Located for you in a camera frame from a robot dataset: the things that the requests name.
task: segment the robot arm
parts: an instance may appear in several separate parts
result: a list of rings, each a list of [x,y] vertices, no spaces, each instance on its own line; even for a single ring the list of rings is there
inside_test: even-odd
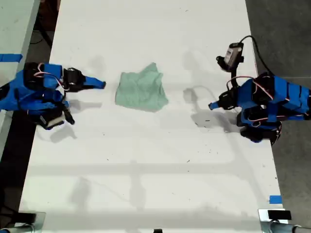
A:
[[[238,59],[241,55],[242,51],[238,51],[235,57]],[[225,71],[232,72],[226,70],[224,65],[229,60],[220,59],[219,63],[218,59],[218,63]],[[239,77],[241,76],[232,77],[231,81]],[[237,126],[243,127],[242,136],[254,142],[268,138],[271,144],[274,144],[280,136],[282,121],[310,119],[309,89],[289,83],[275,76],[270,70],[257,78],[249,78],[241,86],[236,82],[232,83],[231,89],[228,88],[219,96],[218,101],[209,105],[211,110],[220,107],[225,110],[241,107],[242,110],[237,116]]]
[[[2,56],[3,60],[13,61],[11,56]],[[56,90],[59,86],[64,95]],[[63,70],[60,65],[26,63],[14,80],[0,87],[0,109],[27,111],[31,121],[49,130],[65,120],[74,124],[67,92],[104,87],[105,82],[84,76],[74,68]]]

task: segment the white tabletop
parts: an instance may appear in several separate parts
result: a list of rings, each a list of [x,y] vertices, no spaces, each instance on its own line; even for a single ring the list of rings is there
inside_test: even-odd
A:
[[[50,62],[107,86],[68,94],[75,125],[37,127],[20,209],[46,212],[44,232],[260,232],[258,209],[282,207],[270,143],[208,109],[230,78],[216,56],[248,34],[244,0],[62,0]],[[115,105],[121,73],[151,62],[169,104]]]
[[[22,54],[18,63],[0,63],[0,86],[23,69],[40,0],[0,0],[0,53]],[[12,112],[0,112],[0,159],[11,125]]]

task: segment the blue tape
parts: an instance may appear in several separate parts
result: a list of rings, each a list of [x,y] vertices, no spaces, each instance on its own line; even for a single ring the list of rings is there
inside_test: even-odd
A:
[[[270,204],[282,204],[282,196],[281,195],[271,195],[269,197]]]
[[[0,54],[0,62],[20,62],[22,58],[21,54]]]
[[[210,103],[208,106],[209,106],[210,110],[213,110],[215,108],[219,108],[218,102]]]
[[[106,82],[102,82],[98,79],[86,76],[86,81],[84,82],[84,85],[91,85],[97,89],[104,89],[106,86]]]
[[[268,119],[267,122],[277,122],[277,104],[268,103],[267,111],[268,111]]]

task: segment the green cloth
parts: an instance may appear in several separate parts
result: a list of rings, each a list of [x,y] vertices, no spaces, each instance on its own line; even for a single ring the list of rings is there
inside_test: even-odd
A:
[[[160,110],[169,102],[162,86],[162,77],[155,63],[140,73],[122,73],[116,104],[150,112]]]

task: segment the wire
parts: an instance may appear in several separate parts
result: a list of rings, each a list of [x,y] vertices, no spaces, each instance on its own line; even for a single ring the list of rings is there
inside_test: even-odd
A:
[[[260,84],[258,84],[258,83],[255,82],[254,80],[253,80],[253,83],[254,83],[257,87],[259,87],[264,93],[266,93],[267,96],[269,96],[271,100],[273,100],[273,96],[272,96],[266,89],[264,89]]]
[[[299,114],[299,115],[295,115],[296,117],[301,117],[303,116],[303,114]],[[262,121],[262,120],[267,120],[268,118],[265,117],[265,118],[260,118],[260,119],[256,119],[256,120],[251,120],[250,118],[248,118],[249,121],[251,122],[257,122],[257,121]]]
[[[41,40],[39,40],[39,41],[37,41],[37,42],[33,42],[33,43],[30,43],[31,45],[36,45],[36,44],[39,44],[40,42],[42,42],[43,41],[43,39],[41,39]]]
[[[236,76],[236,77],[233,77],[233,78],[230,79],[230,80],[227,82],[227,84],[226,84],[228,90],[229,90],[229,86],[228,86],[229,82],[231,82],[233,79],[238,79],[238,78],[249,78],[249,79],[254,79],[254,77],[251,77],[251,76]]]
[[[40,68],[41,65],[43,65],[43,63],[39,63],[39,64],[38,64],[38,70],[39,70],[39,72],[37,72],[37,73],[34,74],[35,77],[43,78],[43,76],[39,76],[39,75],[41,75],[41,74],[51,75],[51,76],[53,76],[53,77],[56,79],[56,81],[57,81],[58,84],[63,88],[64,91],[69,91],[69,89],[65,89],[63,83],[62,83],[55,75],[53,75],[53,74],[51,74],[51,73],[48,73],[48,72],[43,72],[43,71],[41,70],[41,68]]]
[[[263,64],[263,66],[267,69],[267,71],[269,71],[271,74],[273,74],[273,72],[268,68],[268,66],[266,65],[266,63],[264,62],[263,58],[261,57],[261,54],[259,52],[259,48],[258,48],[258,44],[257,44],[257,41],[256,39],[252,36],[252,35],[247,35],[245,37],[243,37],[243,39],[240,41],[240,43],[243,42],[243,40],[245,40],[246,38],[252,38],[253,42],[254,42],[254,45],[255,45],[255,48],[256,48],[256,52],[257,52],[257,55],[261,61],[261,63]]]

